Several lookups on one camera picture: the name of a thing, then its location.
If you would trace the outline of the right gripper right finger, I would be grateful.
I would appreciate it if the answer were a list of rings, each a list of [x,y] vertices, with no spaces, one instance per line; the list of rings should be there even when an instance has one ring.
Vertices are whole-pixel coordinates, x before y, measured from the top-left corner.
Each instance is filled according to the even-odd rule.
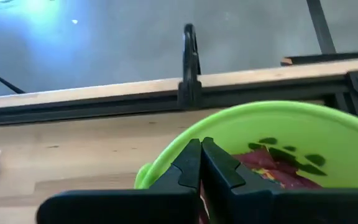
[[[202,184],[211,224],[358,224],[358,189],[285,190],[204,138]]]

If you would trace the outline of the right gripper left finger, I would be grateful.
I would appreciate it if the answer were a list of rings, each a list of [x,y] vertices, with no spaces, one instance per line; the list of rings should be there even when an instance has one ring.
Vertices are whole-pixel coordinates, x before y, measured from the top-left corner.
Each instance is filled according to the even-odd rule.
[[[70,190],[44,201],[37,224],[198,224],[201,143],[192,139],[158,180],[141,190]]]

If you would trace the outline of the purple Skittles candy pack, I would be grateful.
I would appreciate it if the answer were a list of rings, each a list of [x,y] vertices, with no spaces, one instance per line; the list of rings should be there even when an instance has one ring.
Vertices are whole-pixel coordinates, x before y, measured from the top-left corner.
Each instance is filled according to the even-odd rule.
[[[260,169],[256,173],[264,179],[275,182],[283,189],[321,189],[322,186],[298,174],[287,174],[280,170]]]
[[[265,146],[235,154],[233,157],[265,179],[283,181],[284,178],[296,176],[295,167],[280,159],[274,159]]]
[[[210,224],[207,201],[205,199],[203,183],[200,183],[199,224]]]

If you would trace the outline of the green plastic halloween bucket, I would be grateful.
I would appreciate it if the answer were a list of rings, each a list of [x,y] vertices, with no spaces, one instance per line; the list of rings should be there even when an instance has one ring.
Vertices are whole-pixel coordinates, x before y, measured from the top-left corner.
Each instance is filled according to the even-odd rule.
[[[191,139],[211,137],[229,154],[265,144],[292,155],[298,174],[322,187],[358,188],[358,117],[296,101],[261,101],[227,108],[175,138],[136,175],[134,187],[150,187]]]

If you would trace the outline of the black clamp on table edge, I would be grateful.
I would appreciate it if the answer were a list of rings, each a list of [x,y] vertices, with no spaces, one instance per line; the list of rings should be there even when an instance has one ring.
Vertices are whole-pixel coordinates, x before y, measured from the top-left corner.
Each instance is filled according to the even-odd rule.
[[[185,24],[183,30],[183,76],[178,84],[178,105],[183,109],[196,108],[201,103],[200,58],[193,24]]]

